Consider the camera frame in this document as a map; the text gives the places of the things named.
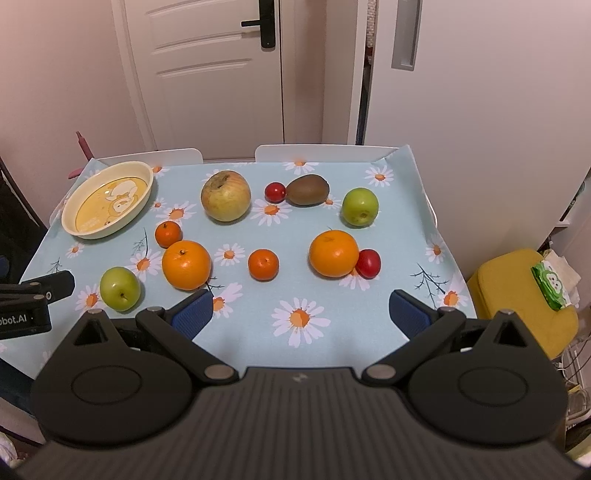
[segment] white door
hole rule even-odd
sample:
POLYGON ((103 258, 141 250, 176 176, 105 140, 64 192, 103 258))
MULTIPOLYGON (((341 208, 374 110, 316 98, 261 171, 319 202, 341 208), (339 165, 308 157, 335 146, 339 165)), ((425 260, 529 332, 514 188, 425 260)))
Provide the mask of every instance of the white door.
POLYGON ((589 169, 591 2, 424 1, 411 70, 418 7, 378 2, 365 144, 410 144, 468 275, 538 248, 589 169))
POLYGON ((254 158, 283 143, 278 0, 275 48, 261 48, 257 0, 125 0, 141 95, 157 148, 254 158))

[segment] tablecloth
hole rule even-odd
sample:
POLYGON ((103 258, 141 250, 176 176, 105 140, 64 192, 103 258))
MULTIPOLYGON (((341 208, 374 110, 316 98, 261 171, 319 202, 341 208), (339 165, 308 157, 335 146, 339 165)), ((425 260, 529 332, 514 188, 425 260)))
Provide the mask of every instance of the tablecloth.
MULTIPOLYGON (((103 168, 91 160, 71 192, 103 168)), ((35 377, 87 309, 103 308, 111 318, 130 317, 147 306, 171 307, 185 298, 188 293, 164 278, 164 250, 154 239, 155 227, 167 219, 181 226, 185 239, 201 243, 213 260, 209 284, 214 315, 193 341, 240 373, 249 365, 346 365, 360 373, 408 340, 388 313, 389 295, 396 288, 431 307, 448 304, 475 315, 466 283, 433 223, 408 146, 372 163, 307 158, 155 167, 154 173, 146 207, 109 237, 83 241, 66 233, 59 219, 53 222, 23 279, 70 270, 74 294, 50 306, 50 332, 0 343, 4 360, 35 377), (202 185, 220 170, 240 172, 252 190, 250 211, 232 225, 212 222, 200 203, 202 185), (330 196, 321 205, 301 208, 264 200, 268 183, 287 185, 308 173, 330 184, 330 196), (367 187, 379 199, 379 214, 370 227, 350 228, 339 216, 345 194, 355 187, 367 187), (312 240, 328 229, 345 230, 360 249, 378 251, 379 276, 366 280, 352 271, 329 280, 315 275, 307 252, 312 240), (273 250, 280 260, 279 274, 270 282, 257 282, 248 272, 248 255, 259 248, 273 250), (141 301, 124 314, 107 307, 98 289, 102 274, 116 265, 129 268, 143 285, 141 301), (294 312, 299 326, 291 322, 294 312)))

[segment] yellow cushion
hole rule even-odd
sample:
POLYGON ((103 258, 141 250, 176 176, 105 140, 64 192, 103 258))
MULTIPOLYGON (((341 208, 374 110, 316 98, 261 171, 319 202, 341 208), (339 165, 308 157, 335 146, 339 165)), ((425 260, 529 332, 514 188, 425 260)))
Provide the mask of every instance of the yellow cushion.
POLYGON ((573 306, 555 312, 546 302, 530 268, 542 256, 517 250, 480 266, 468 281, 479 318, 490 319, 501 309, 514 310, 549 358, 555 358, 573 340, 579 328, 573 306))

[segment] apple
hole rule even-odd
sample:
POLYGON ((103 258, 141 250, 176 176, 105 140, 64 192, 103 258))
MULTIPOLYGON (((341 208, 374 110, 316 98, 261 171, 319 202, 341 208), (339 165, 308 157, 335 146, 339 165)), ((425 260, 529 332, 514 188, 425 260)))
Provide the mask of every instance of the apple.
POLYGON ((133 308, 141 291, 139 280, 125 267, 110 268, 100 278, 100 297, 117 312, 133 308))
POLYGON ((343 200, 341 215, 353 226, 368 226, 378 216, 378 198, 369 189, 351 190, 343 200))
POLYGON ((201 190, 205 212, 220 222, 239 219, 251 204, 251 189, 242 175, 223 170, 213 175, 201 190))
POLYGON ((382 259, 375 250, 367 248, 359 252, 359 260, 357 260, 357 264, 355 265, 355 270, 357 270, 359 275, 371 280, 378 276, 381 269, 382 259))

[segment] green tissue package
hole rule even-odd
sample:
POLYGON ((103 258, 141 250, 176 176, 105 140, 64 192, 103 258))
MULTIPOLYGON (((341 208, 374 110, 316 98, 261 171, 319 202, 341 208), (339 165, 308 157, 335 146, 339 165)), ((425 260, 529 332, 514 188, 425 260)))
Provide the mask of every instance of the green tissue package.
POLYGON ((569 293, 564 289, 562 282, 548 261, 542 260, 534 265, 531 267, 531 272, 552 310, 559 311, 571 305, 569 293))

